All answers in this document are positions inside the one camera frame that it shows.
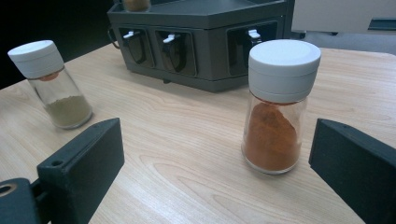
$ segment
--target glass jar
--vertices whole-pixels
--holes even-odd
[[[8,56],[28,79],[52,123],[73,129],[92,116],[92,107],[64,66],[64,60],[51,40],[19,46]]]
[[[298,40],[267,41],[250,51],[242,151],[253,168],[278,175],[297,163],[319,62],[320,49]]]

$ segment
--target white plastic cap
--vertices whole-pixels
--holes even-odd
[[[300,40],[278,39],[254,46],[248,59],[250,91],[276,103],[303,100],[311,92],[320,49]]]
[[[16,47],[8,56],[27,78],[43,77],[64,67],[64,59],[51,40]]]

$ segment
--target ground spice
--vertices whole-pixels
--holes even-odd
[[[297,132],[278,105],[259,103],[252,109],[245,140],[246,158],[265,171],[282,171],[298,160]]]
[[[44,108],[54,124],[64,128],[72,128],[82,124],[90,118],[92,113],[90,105],[82,95],[57,100]]]
[[[123,0],[125,10],[128,11],[146,11],[150,7],[149,0]]]

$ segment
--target light wood tabletop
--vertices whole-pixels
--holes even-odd
[[[317,118],[396,147],[396,56],[321,50],[301,158],[284,175],[261,174],[242,155],[248,86],[211,93],[163,84],[128,71],[108,45],[66,64],[93,108],[78,129],[53,126],[26,80],[0,90],[0,181],[33,182],[54,151],[120,118],[125,164],[91,223],[362,223],[310,168],[309,153]]]

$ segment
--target mounting hole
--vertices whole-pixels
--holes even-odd
[[[4,197],[17,188],[16,184],[5,184],[0,186],[0,197]]]
[[[53,161],[52,162],[52,166],[59,166],[59,165],[61,165],[62,163],[64,163],[63,161]]]

